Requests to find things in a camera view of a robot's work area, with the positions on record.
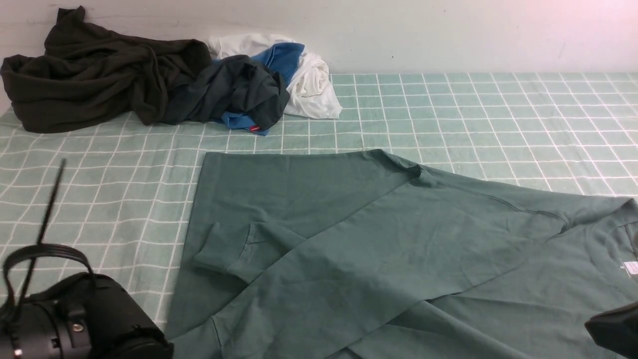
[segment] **green t-shirt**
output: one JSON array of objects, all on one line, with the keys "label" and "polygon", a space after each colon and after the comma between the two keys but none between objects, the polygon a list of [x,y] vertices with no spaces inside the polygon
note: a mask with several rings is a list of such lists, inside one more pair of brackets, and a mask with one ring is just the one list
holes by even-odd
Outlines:
[{"label": "green t-shirt", "polygon": [[638,207],[380,150],[205,156],[175,359],[615,358],[584,322],[638,300]]}]

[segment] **black object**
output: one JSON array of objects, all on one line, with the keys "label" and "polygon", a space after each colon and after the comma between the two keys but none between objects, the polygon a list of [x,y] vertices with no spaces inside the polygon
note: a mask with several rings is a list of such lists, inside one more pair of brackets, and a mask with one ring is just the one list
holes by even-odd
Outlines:
[{"label": "black object", "polygon": [[[0,359],[171,359],[173,345],[116,281],[94,274],[80,251],[42,243],[56,198],[64,161],[35,245],[11,253],[3,263],[8,296],[0,309]],[[60,257],[82,263],[86,273],[72,275],[26,298],[35,262]],[[15,303],[9,271],[30,260]]]},{"label": "black object", "polygon": [[169,98],[161,122],[208,122],[228,111],[248,114],[259,131],[265,131],[281,119],[290,94],[279,72],[246,55],[235,55],[213,61],[194,81],[180,75]]},{"label": "black object", "polygon": [[599,346],[638,359],[638,302],[597,314],[585,328]]},{"label": "black object", "polygon": [[45,55],[4,59],[0,75],[15,115],[31,132],[66,132],[135,111],[161,120],[178,75],[194,79],[211,63],[197,40],[126,36],[88,22],[85,9],[59,9]]}]

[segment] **clothing label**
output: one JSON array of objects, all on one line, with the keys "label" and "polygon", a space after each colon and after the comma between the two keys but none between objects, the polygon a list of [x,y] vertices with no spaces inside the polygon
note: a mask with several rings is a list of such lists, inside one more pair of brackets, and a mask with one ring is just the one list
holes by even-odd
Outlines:
[{"label": "clothing label", "polygon": [[625,262],[625,269],[627,269],[627,273],[631,275],[638,274],[638,262]]}]

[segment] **mattress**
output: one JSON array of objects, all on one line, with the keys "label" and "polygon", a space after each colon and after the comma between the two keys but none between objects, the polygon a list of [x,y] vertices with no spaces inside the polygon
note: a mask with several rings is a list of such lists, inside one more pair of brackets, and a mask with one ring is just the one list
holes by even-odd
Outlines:
[{"label": "mattress", "polygon": [[[0,118],[0,257],[34,243],[57,167],[45,241],[83,251],[160,326],[206,152],[312,155],[381,148],[523,187],[638,196],[638,73],[339,74],[339,120],[285,116],[266,137],[215,123],[144,126],[127,113],[63,134]],[[34,293],[79,264],[42,259]],[[11,273],[20,283],[26,263]]]}]

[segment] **crumpled clothing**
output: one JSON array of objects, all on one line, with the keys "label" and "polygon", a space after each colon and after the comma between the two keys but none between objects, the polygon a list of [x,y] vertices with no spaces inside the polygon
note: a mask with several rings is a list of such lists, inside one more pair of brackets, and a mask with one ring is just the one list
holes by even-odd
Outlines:
[{"label": "crumpled clothing", "polygon": [[121,35],[85,15],[59,9],[44,56],[4,59],[4,89],[25,130],[73,131],[131,110],[150,125],[164,117],[178,76],[192,80],[211,63],[203,42]]},{"label": "crumpled clothing", "polygon": [[[294,42],[291,38],[278,34],[242,34],[209,38],[211,51],[218,59],[237,54],[254,56],[275,43]],[[339,118],[342,106],[339,104],[329,78],[329,68],[321,56],[307,49],[299,59],[287,89],[290,101],[285,114],[309,118]]]},{"label": "crumpled clothing", "polygon": [[231,56],[213,61],[194,81],[180,77],[162,122],[208,122],[233,112],[246,113],[259,130],[268,130],[281,119],[289,98],[280,73],[246,55]]},{"label": "crumpled clothing", "polygon": [[[285,84],[288,85],[297,71],[299,56],[303,50],[304,46],[300,43],[280,42],[253,56],[252,59],[280,73]],[[231,130],[241,128],[262,136],[266,136],[269,132],[257,126],[251,116],[246,113],[226,111],[221,119],[215,119],[215,122],[223,123]]]}]

